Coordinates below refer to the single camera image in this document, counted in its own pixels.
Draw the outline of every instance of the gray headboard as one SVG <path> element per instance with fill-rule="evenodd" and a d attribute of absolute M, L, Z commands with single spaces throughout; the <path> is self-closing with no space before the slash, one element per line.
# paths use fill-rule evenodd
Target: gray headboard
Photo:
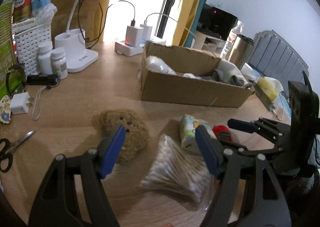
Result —
<path fill-rule="evenodd" d="M 262 75 L 279 80 L 287 96 L 289 80 L 304 82 L 302 71 L 309 76 L 308 65 L 274 30 L 255 37 L 248 64 Z"/>

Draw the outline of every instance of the scissors blade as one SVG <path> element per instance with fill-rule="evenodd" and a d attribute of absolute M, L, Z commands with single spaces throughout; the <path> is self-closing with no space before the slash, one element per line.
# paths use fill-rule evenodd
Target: scissors blade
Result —
<path fill-rule="evenodd" d="M 23 137 L 19 138 L 16 142 L 15 142 L 15 146 L 17 147 L 18 145 L 22 144 L 24 141 L 28 140 L 36 131 L 32 130 L 30 132 L 28 132 L 27 134 L 25 134 Z"/>

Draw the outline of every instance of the wooden table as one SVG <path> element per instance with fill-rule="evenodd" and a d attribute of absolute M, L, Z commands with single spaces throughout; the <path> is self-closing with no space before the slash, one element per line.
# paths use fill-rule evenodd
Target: wooden table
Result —
<path fill-rule="evenodd" d="M 172 223 L 176 227 L 199 226 L 205 212 L 187 211 L 166 195 L 139 188 L 140 180 L 155 158 L 159 136 L 162 132 L 175 131 L 172 125 L 184 114 L 207 120 L 212 125 L 226 125 L 229 118 L 250 121 L 260 116 L 272 118 L 272 115 L 255 95 L 238 109 L 142 102 L 137 78 L 142 55 L 130 58 L 118 55 L 113 43 L 100 43 L 95 49 L 100 55 L 94 64 L 82 72 L 69 74 L 58 87 L 42 93 L 42 113 L 37 122 L 31 119 L 30 110 L 28 114 L 13 115 L 11 124 L 1 126 L 1 137 L 11 141 L 36 130 L 36 134 L 15 152 L 10 171 L 0 175 L 6 198 L 18 215 L 28 222 L 34 197 L 55 155 L 64 153 L 70 157 L 96 147 L 101 139 L 100 112 L 128 108 L 143 118 L 151 140 L 147 149 L 132 162 L 116 165 L 113 173 L 103 180 L 120 225 L 159 227 Z M 34 97 L 39 88 L 28 87 L 30 96 Z M 270 142 L 256 134 L 236 133 L 249 149 L 272 147 Z M 79 178 L 76 178 L 76 188 L 83 218 L 89 221 Z M 235 214 L 241 205 L 243 188 L 241 182 Z"/>

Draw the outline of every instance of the water bottle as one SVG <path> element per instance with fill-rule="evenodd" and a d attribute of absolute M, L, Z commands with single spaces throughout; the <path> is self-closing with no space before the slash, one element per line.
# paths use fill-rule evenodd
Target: water bottle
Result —
<path fill-rule="evenodd" d="M 238 21 L 237 25 L 233 27 L 229 33 L 226 44 L 224 45 L 220 58 L 225 59 L 227 53 L 231 50 L 233 43 L 235 42 L 237 35 L 242 33 L 244 23 Z"/>

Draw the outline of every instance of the cardboard box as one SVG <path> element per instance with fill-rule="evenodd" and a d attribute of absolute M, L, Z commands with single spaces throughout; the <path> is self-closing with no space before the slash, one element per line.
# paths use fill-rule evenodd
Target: cardboard box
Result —
<path fill-rule="evenodd" d="M 163 59 L 178 76 L 151 72 L 146 69 L 146 57 Z M 213 54 L 179 46 L 162 46 L 146 42 L 142 59 L 141 100 L 216 107 L 240 107 L 254 93 L 222 82 L 182 77 L 184 73 L 209 76 L 220 58 Z"/>
<path fill-rule="evenodd" d="M 52 24 L 51 24 L 51 33 L 52 40 L 63 32 L 66 31 L 69 15 L 73 7 L 75 0 L 52 0 L 52 3 L 58 8 L 57 13 L 55 14 Z M 85 37 L 89 40 L 93 38 L 93 25 L 94 25 L 94 16 L 96 10 L 99 8 L 100 0 L 84 0 L 83 5 L 79 12 L 79 19 L 81 28 L 85 30 Z M 73 18 L 71 20 L 70 29 L 79 28 L 78 25 L 78 7 L 75 10 Z"/>

